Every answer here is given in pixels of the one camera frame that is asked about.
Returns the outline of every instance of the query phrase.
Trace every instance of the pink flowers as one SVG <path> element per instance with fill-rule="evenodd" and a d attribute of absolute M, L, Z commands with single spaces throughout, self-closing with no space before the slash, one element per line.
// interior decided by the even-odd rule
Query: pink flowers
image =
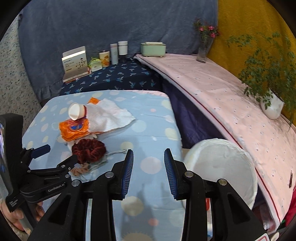
<path fill-rule="evenodd" d="M 207 24 L 206 22 L 203 23 L 200 19 L 197 19 L 193 25 L 195 30 L 200 34 L 200 38 L 203 42 L 214 39 L 220 35 L 216 26 Z"/>

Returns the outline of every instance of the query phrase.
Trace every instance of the human hand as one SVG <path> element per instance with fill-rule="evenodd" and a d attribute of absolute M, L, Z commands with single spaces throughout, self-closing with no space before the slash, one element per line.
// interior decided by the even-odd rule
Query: human hand
<path fill-rule="evenodd" d="M 44 215 L 44 210 L 42 208 L 43 202 L 40 202 L 36 205 L 36 211 L 37 211 L 37 217 L 36 220 L 37 222 L 40 221 L 40 219 Z M 20 231 L 24 231 L 24 228 L 22 227 L 20 223 L 20 219 L 24 218 L 24 214 L 20 209 L 16 209 L 12 213 L 8 210 L 8 207 L 6 206 L 5 201 L 1 203 L 1 209 L 3 212 L 3 215 Z"/>

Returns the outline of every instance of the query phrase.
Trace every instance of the blue curtain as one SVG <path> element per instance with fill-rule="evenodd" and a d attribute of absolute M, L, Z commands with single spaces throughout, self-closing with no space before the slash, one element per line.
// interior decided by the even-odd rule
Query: blue curtain
<path fill-rule="evenodd" d="M 128 40 L 163 42 L 167 53 L 191 54 L 198 47 L 196 18 L 217 24 L 217 0 L 32 0 L 22 11 L 19 41 L 24 65 L 39 100 L 62 87 L 62 53 L 86 47 L 87 58 Z"/>

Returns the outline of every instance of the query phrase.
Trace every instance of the small green box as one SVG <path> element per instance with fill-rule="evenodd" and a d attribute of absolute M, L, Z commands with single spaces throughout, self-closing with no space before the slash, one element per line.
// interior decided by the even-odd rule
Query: small green box
<path fill-rule="evenodd" d="M 164 56 L 166 50 L 166 44 L 150 44 L 150 43 L 141 43 L 141 54 L 145 57 L 149 56 Z"/>

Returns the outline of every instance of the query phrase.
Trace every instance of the light blue bedsheet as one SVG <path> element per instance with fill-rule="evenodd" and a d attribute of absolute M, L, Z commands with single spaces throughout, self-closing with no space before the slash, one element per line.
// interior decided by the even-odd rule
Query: light blue bedsheet
<path fill-rule="evenodd" d="M 113 202 L 117 240 L 180 241 L 184 208 L 170 193 L 163 154 L 166 148 L 170 148 L 174 158 L 181 160 L 181 138 L 167 96 L 131 91 L 97 91 L 51 99 L 23 137 L 26 148 L 37 148 L 45 144 L 51 146 L 50 153 L 33 160 L 30 168 L 53 168 L 71 155 L 60 137 L 59 122 L 68 119 L 67 110 L 71 103 L 87 104 L 92 96 L 112 100 L 136 118 L 130 125 L 98 137 L 108 152 L 125 148 L 134 152 L 133 172 L 126 199 Z M 122 153 L 111 155 L 107 164 L 87 178 L 96 179 L 110 171 L 113 164 L 124 157 Z M 87 223 L 90 223 L 90 212 Z M 89 228 L 86 237 L 89 240 Z"/>

